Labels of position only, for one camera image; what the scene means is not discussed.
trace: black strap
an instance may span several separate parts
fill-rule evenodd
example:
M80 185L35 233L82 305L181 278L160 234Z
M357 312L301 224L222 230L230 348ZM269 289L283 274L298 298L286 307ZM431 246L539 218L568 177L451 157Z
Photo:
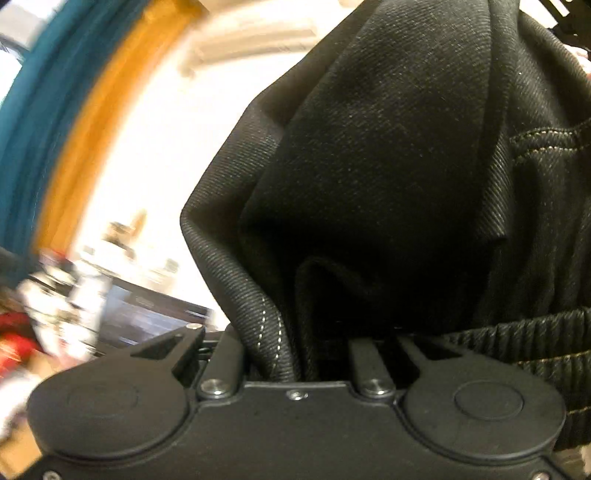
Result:
M580 308L444 337L552 383L564 397L568 412L556 449L591 443L591 309Z

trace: black twill fabric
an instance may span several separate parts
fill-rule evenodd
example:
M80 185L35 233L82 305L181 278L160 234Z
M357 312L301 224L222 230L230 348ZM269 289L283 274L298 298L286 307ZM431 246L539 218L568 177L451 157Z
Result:
M517 1L365 0L248 106L181 228L271 380L324 378L353 335L566 325L591 307L590 119L591 83ZM539 348L500 359L591 346Z

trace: white object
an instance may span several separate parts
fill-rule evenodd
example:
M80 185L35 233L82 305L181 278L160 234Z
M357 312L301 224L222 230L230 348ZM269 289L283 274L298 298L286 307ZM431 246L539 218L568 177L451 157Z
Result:
M40 377L24 368L0 381L0 443L10 437L15 416L25 410L29 395L40 382Z
M6 51L0 50L0 105L8 94L14 79L21 70L21 63Z

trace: round button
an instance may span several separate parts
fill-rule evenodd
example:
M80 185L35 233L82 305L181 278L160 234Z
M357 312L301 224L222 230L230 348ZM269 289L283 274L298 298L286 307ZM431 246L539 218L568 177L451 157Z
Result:
M498 421L519 415L523 397L514 388L490 381L462 385L455 395L457 407L469 417Z

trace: metal screw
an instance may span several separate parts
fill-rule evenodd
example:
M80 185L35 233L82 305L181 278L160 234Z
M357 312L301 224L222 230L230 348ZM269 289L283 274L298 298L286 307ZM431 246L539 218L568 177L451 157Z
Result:
M373 378L367 380L361 385L361 393L368 397L382 397L389 393L392 393L394 386L391 382L381 380L379 378Z
M201 384L201 391L207 395L224 395L228 390L230 390L230 385L218 378L210 378Z
M59 473L48 471L43 474L43 480L61 480L61 477Z
M305 398L308 398L308 394L302 390L289 390L289 392L287 392L287 398L294 401L304 400Z

